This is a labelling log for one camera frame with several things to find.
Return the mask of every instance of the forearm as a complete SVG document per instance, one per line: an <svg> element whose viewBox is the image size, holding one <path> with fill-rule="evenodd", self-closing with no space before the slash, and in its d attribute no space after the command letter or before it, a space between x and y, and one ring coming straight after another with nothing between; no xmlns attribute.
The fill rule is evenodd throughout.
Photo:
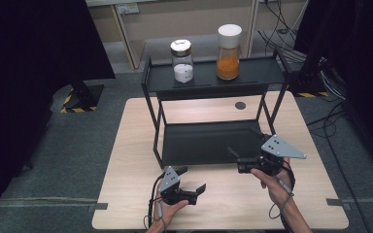
<svg viewBox="0 0 373 233"><path fill-rule="evenodd" d="M299 212L298 207L296 206L292 197L290 197L287 203L284 205L283 209L281 210L281 214L284 216L293 232L312 232L308 223Z"/></svg>
<svg viewBox="0 0 373 233"><path fill-rule="evenodd" d="M160 221L154 221L146 233L162 233L164 230L165 230L165 226L163 222L160 220Z"/></svg>

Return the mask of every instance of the white lid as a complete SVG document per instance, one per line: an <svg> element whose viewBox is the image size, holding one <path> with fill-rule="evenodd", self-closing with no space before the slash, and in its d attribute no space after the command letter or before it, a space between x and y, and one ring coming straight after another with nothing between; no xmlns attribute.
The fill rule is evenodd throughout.
<svg viewBox="0 0 373 233"><path fill-rule="evenodd" d="M191 53L189 40L176 40L171 43L171 53L176 56L187 56Z"/></svg>
<svg viewBox="0 0 373 233"><path fill-rule="evenodd" d="M239 46L242 28L235 24L226 24L218 29L220 47L234 49Z"/></svg>

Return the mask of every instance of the lower shelf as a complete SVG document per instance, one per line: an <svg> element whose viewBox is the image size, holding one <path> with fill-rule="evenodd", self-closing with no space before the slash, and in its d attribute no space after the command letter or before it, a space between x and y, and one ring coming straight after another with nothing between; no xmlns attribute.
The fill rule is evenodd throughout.
<svg viewBox="0 0 373 233"><path fill-rule="evenodd" d="M168 124L165 126L164 166L235 163L227 147L251 157L260 154L263 134L255 120Z"/></svg>

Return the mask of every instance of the black curtain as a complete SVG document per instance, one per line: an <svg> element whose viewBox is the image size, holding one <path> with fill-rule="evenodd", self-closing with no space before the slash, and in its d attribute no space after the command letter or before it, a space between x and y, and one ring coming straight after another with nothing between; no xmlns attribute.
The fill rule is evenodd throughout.
<svg viewBox="0 0 373 233"><path fill-rule="evenodd" d="M0 196L38 144L53 94L71 78L114 77L85 0L0 1Z"/></svg>
<svg viewBox="0 0 373 233"><path fill-rule="evenodd" d="M346 84L345 108L373 155L373 0L331 0L336 8L325 34L322 56ZM310 0L295 49L308 53L331 1Z"/></svg>

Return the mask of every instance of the shelf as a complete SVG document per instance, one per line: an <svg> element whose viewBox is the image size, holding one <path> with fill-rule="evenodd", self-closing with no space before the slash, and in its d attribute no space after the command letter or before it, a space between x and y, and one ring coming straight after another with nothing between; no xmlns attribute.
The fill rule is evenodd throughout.
<svg viewBox="0 0 373 233"><path fill-rule="evenodd" d="M277 62L277 55L285 72ZM227 147L238 150L245 157L260 154L263 138L259 137L262 133L258 120L261 110L266 115L271 133L275 134L273 123L288 86L287 76L291 73L281 50L275 48L270 57L240 59L239 76L232 81L219 79L216 66L217 61L195 62L192 81L179 83L174 78L171 64L153 65L151 58L147 58L141 86L155 127L153 152L161 168L169 165L235 163ZM281 85L272 113L265 103L265 95L271 84ZM154 93L158 99L157 115L150 93ZM261 95L261 98L254 118L247 120L168 123L162 105L163 101L250 95ZM162 156L157 149L161 122L164 124Z"/></svg>
<svg viewBox="0 0 373 233"><path fill-rule="evenodd" d="M262 136L255 120L168 124L162 161L173 166L234 163L227 147L255 156L260 153Z"/></svg>
<svg viewBox="0 0 373 233"><path fill-rule="evenodd" d="M155 92L162 101L259 95L266 92L270 84L285 82L275 57L241 59L240 74L232 81L217 77L216 61L195 62L194 77L188 83L174 79L171 64L152 65L151 58L146 63L148 76L144 82L148 92Z"/></svg>

